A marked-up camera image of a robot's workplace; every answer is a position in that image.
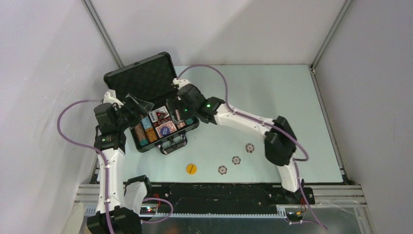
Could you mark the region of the black triangular all-in marker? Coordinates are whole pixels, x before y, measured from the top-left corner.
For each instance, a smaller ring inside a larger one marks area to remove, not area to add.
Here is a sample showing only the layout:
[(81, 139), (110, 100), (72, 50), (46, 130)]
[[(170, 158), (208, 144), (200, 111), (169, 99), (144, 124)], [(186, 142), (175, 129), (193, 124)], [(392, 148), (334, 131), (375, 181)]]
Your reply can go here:
[(162, 106), (155, 110), (157, 111), (158, 121), (163, 120), (166, 117), (169, 117), (169, 111), (166, 106)]

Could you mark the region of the red playing card deck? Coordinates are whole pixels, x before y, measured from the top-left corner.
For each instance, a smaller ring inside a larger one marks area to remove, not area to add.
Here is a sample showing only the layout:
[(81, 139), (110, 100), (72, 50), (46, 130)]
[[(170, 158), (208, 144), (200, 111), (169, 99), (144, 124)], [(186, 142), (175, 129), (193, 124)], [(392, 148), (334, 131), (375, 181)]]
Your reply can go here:
[(165, 122), (155, 127), (159, 138), (164, 138), (177, 131), (175, 124), (172, 121)]

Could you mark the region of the black poker set case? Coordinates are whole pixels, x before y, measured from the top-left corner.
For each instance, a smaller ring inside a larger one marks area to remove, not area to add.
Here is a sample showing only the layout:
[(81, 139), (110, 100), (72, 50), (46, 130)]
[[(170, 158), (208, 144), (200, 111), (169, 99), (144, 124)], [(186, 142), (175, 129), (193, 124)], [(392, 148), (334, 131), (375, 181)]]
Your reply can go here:
[[(177, 91), (172, 86), (172, 81), (177, 77), (171, 55), (168, 52), (161, 52), (141, 61), (135, 62), (123, 68), (108, 72), (104, 75), (104, 82), (109, 89), (115, 90), (116, 98), (120, 101), (125, 99), (127, 94), (131, 94), (140, 100), (154, 103), (154, 108), (158, 109), (166, 106), (168, 98), (177, 96)], [(147, 152), (150, 149), (158, 148), (159, 151), (167, 155), (187, 145), (187, 132), (199, 126), (199, 120), (194, 117), (193, 125), (186, 125), (184, 128), (170, 134), (167, 137), (159, 138), (149, 145), (141, 147), (138, 143), (134, 128), (130, 130), (136, 149)], [(151, 122), (155, 127), (165, 122), (172, 121), (171, 116), (158, 122)]]

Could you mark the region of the blue small blind button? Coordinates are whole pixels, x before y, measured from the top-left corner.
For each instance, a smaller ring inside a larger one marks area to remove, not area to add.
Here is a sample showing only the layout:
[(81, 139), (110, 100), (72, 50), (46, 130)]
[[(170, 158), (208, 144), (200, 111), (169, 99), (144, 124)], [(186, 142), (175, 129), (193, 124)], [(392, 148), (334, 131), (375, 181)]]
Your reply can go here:
[(170, 128), (169, 128), (169, 127), (162, 127), (162, 128), (160, 129), (160, 134), (161, 134), (162, 136), (167, 136), (167, 135), (169, 135), (169, 134), (170, 134)]

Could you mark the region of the blue playing card deck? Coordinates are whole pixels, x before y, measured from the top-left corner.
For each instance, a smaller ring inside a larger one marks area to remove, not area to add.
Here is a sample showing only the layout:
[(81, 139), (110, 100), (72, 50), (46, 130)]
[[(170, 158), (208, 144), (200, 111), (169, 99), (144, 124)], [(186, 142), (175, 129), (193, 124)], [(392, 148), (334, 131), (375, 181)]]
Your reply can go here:
[(157, 122), (158, 121), (158, 115), (157, 115), (157, 111), (152, 111), (149, 113), (149, 118), (151, 120), (151, 122)]

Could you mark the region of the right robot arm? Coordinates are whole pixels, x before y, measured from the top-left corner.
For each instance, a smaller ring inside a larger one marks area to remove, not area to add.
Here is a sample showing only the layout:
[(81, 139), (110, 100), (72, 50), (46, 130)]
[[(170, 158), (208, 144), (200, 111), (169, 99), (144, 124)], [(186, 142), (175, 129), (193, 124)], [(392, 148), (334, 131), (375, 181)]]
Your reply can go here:
[(302, 179), (295, 165), (297, 138), (286, 118), (264, 118), (241, 111), (217, 97), (205, 98), (188, 80), (174, 79), (177, 96), (167, 100), (174, 120), (197, 118), (205, 124), (233, 128), (260, 138), (264, 143), (264, 156), (274, 164), (281, 176), (284, 191), (295, 194), (302, 189)]

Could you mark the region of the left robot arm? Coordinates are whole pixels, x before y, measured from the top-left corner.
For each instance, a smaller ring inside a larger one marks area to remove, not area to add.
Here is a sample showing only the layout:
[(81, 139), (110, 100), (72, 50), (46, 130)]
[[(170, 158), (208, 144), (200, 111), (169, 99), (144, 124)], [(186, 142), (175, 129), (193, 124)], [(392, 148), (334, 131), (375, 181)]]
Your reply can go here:
[(128, 94), (123, 101), (114, 90), (105, 93), (102, 104), (94, 108), (97, 128), (94, 147), (100, 155), (100, 188), (96, 213), (87, 219), (93, 234), (140, 234), (139, 216), (143, 199), (151, 190), (146, 175), (129, 179), (122, 177), (126, 155), (125, 130), (135, 127), (146, 117), (153, 104), (138, 101)]

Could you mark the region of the pink brown chip stack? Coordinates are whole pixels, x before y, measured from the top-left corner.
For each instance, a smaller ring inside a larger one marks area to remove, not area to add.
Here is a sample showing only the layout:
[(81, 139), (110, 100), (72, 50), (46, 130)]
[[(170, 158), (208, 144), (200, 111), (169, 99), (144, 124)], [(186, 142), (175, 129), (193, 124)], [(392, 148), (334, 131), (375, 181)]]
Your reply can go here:
[(184, 128), (186, 126), (186, 123), (184, 121), (180, 121), (180, 122), (177, 123), (176, 126), (177, 126), (178, 129), (181, 129), (181, 128)]

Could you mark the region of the orange blue chip stack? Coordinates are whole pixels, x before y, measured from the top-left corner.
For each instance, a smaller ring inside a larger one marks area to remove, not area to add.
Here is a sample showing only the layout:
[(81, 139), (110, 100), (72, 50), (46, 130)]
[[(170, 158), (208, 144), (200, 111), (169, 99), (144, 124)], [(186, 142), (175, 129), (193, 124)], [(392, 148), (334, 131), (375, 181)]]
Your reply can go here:
[(158, 140), (158, 136), (155, 133), (155, 129), (150, 121), (150, 118), (148, 116), (144, 117), (141, 120), (141, 124), (143, 126), (143, 129), (145, 130), (146, 136), (149, 140), (150, 143), (155, 142)]

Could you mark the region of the brown teal chip stack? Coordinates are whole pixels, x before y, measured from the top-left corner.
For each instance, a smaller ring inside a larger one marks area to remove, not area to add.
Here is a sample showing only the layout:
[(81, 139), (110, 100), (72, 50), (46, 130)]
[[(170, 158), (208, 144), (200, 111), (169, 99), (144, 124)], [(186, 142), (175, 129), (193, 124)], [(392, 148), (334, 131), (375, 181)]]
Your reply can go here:
[(137, 136), (138, 143), (141, 147), (149, 145), (149, 140), (141, 123), (134, 127), (134, 132)]

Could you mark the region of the yellow round button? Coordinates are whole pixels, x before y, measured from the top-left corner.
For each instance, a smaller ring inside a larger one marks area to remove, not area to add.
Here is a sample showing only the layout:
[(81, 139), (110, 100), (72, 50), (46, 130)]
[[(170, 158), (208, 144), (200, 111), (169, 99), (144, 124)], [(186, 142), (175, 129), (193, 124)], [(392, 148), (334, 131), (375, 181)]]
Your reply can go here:
[(197, 172), (197, 166), (196, 166), (195, 164), (193, 164), (193, 163), (188, 164), (188, 165), (186, 166), (186, 172), (187, 172), (189, 175), (195, 174), (195, 173)]

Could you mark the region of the poker chip middle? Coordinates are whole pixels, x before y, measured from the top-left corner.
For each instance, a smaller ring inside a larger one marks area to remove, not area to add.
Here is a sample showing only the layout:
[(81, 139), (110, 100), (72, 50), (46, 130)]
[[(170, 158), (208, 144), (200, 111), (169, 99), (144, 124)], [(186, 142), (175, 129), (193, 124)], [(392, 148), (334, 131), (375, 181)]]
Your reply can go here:
[(234, 157), (231, 159), (231, 161), (232, 161), (232, 163), (233, 163), (234, 165), (239, 165), (239, 164), (241, 163), (241, 159), (240, 159), (238, 156), (234, 156)]

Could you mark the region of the poker chip lower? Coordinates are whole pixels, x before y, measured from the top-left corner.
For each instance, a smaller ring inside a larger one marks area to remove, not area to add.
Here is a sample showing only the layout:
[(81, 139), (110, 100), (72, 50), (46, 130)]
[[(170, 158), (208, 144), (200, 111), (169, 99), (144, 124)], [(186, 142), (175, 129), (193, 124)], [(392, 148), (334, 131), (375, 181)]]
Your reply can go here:
[(225, 175), (227, 173), (227, 167), (224, 165), (219, 166), (218, 173), (221, 175)]

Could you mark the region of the poker chip near triangle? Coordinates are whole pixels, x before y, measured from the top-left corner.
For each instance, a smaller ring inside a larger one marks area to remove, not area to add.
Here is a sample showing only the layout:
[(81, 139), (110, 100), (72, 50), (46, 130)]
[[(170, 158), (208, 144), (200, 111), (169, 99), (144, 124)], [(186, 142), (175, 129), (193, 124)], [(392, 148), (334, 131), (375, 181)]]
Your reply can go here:
[(255, 147), (254, 147), (253, 144), (248, 143), (248, 144), (246, 144), (246, 146), (245, 146), (245, 150), (246, 150), (248, 153), (252, 153), (252, 152), (254, 152)]

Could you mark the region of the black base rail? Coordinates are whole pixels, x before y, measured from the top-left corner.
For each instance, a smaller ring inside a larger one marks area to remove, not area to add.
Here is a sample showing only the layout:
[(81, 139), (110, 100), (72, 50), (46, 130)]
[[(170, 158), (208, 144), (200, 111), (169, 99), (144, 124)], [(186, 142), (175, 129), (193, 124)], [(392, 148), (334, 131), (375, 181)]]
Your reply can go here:
[(301, 205), (306, 198), (315, 204), (312, 188), (289, 192), (273, 183), (151, 183), (139, 176), (124, 183), (148, 185), (147, 197), (161, 198), (152, 202), (158, 214), (174, 215), (279, 215), (281, 205)]

